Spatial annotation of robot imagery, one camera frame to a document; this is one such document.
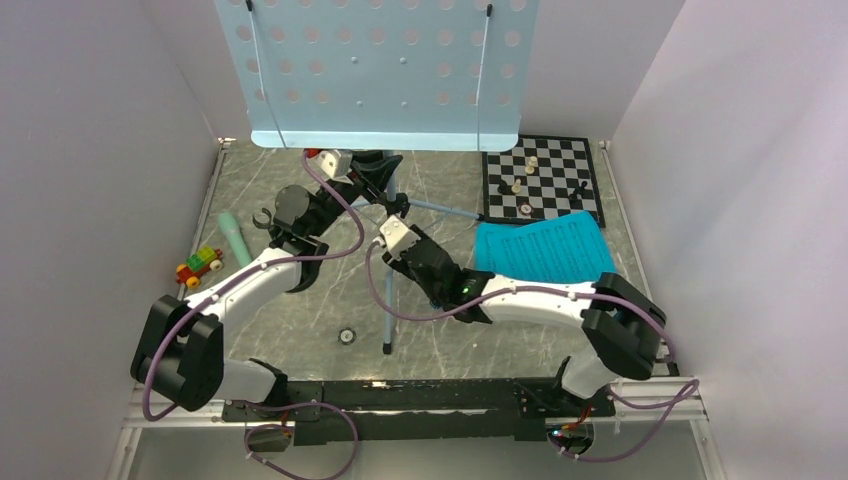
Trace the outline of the light blue music stand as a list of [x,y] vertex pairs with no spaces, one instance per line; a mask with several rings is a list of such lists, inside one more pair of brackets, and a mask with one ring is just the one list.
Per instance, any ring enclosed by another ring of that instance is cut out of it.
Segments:
[[263,148],[500,152],[518,139],[534,1],[220,1]]

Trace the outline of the black microphone stand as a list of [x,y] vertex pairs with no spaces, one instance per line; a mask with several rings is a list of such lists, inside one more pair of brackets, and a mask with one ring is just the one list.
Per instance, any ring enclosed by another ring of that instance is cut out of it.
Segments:
[[259,212],[253,213],[251,220],[257,229],[269,231],[274,228],[274,214],[267,208],[261,208]]

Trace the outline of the blue sheet music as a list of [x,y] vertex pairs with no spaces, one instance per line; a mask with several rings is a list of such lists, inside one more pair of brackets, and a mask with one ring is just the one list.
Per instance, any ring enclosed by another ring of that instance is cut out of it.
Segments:
[[474,265],[513,279],[561,284],[596,281],[617,271],[601,229],[587,212],[524,226],[482,223]]

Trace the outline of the green toy microphone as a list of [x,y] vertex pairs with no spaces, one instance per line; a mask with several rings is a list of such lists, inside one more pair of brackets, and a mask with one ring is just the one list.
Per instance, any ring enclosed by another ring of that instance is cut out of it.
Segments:
[[217,223],[238,264],[241,267],[248,266],[253,261],[253,257],[242,236],[236,217],[230,212],[222,212],[217,216]]

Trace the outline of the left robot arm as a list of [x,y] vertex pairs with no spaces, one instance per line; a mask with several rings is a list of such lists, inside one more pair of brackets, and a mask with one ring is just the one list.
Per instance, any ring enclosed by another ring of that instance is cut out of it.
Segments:
[[282,188],[265,221],[256,228],[270,236],[268,247],[219,284],[183,299],[164,295],[149,311],[130,373],[142,384],[141,409],[158,421],[176,408],[196,411],[212,400],[232,400],[264,420],[279,417],[290,403],[288,377],[257,359],[228,358],[228,342],[268,302],[284,293],[310,288],[326,260],[344,258],[364,241],[353,208],[363,198],[390,206],[400,154],[384,151],[323,150],[315,155],[323,171],[342,170],[323,179],[301,156],[306,173],[318,184]]

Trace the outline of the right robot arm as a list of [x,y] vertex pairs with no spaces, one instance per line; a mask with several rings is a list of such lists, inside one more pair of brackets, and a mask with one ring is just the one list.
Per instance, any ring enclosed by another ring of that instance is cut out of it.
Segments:
[[573,328],[588,345],[568,357],[551,390],[554,407],[576,415],[619,378],[652,377],[664,312],[617,273],[556,284],[464,268],[423,230],[392,217],[379,228],[383,261],[413,281],[440,317],[464,323],[527,322]]

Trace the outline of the black chess piece lying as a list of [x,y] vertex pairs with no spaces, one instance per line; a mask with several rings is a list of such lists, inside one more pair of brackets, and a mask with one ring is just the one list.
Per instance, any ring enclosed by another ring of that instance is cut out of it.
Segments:
[[513,195],[513,185],[501,182],[497,186],[497,192],[500,195]]

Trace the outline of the blue white poker chip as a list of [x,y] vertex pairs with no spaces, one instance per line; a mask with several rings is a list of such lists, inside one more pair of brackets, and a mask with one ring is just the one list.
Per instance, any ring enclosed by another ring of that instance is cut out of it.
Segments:
[[339,331],[338,341],[343,345],[350,345],[356,340],[356,332],[353,329],[345,328]]

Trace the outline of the cream chess piece standing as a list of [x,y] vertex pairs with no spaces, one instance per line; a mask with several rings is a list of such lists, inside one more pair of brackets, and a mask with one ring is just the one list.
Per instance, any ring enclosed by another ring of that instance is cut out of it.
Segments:
[[536,173],[538,168],[538,158],[536,156],[529,156],[525,158],[525,166],[524,171],[526,175],[533,175]]

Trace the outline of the black white chessboard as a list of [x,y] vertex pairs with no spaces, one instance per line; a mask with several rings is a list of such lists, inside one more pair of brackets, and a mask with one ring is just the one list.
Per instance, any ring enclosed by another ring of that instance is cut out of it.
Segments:
[[[525,158],[536,156],[538,168],[533,175],[524,171]],[[503,152],[482,155],[482,218],[488,223],[527,225],[556,219],[568,214],[587,212],[599,227],[606,226],[589,140],[578,137],[521,135],[514,147]],[[499,183],[522,182],[519,195],[500,195]],[[589,182],[589,191],[576,202],[568,198],[581,181]],[[529,203],[531,216],[523,216],[518,207]]]

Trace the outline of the colourful brick toy car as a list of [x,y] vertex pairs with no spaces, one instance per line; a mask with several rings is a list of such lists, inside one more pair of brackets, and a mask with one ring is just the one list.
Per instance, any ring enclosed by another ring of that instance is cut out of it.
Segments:
[[222,256],[220,249],[203,246],[176,267],[175,282],[189,289],[199,287],[206,273],[223,267]]

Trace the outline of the black base frame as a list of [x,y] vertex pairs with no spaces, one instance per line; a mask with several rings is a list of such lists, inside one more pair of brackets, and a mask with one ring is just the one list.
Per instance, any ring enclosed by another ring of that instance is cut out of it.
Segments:
[[291,381],[289,399],[305,408],[264,413],[241,401],[225,403],[228,423],[286,420],[297,446],[359,438],[434,440],[509,437],[543,441],[552,427],[585,417],[610,417],[606,395],[578,400],[555,389],[551,378],[472,380]]

